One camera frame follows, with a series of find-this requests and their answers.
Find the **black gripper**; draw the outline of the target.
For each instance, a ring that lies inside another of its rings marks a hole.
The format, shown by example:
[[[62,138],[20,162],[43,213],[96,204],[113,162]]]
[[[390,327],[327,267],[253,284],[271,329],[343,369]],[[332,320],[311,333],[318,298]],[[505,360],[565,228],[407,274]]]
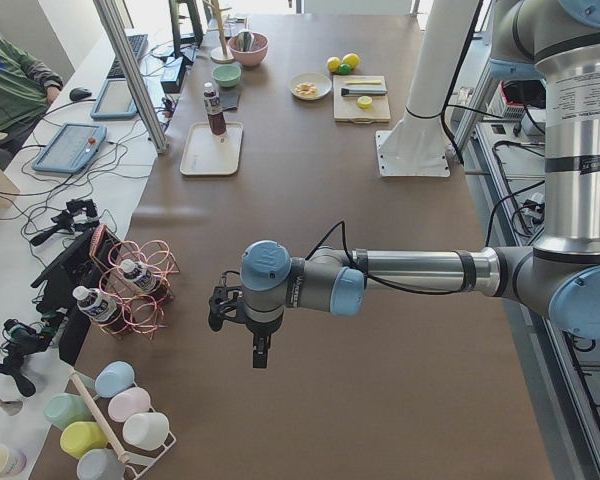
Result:
[[[279,330],[281,325],[281,319],[270,322],[258,322],[254,320],[246,322],[247,329],[253,334],[252,366],[254,368],[267,367],[272,335]]]

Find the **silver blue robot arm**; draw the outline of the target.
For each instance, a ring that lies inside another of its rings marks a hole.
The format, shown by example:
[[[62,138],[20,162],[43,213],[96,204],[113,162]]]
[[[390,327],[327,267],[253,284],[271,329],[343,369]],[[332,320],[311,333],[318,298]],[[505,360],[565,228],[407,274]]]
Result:
[[[354,315],[368,284],[443,296],[478,291],[516,301],[561,330],[600,339],[600,1],[500,1],[495,72],[546,82],[545,219],[529,247],[470,253],[334,250],[296,258],[263,240],[243,254],[236,319],[267,364],[288,308]]]

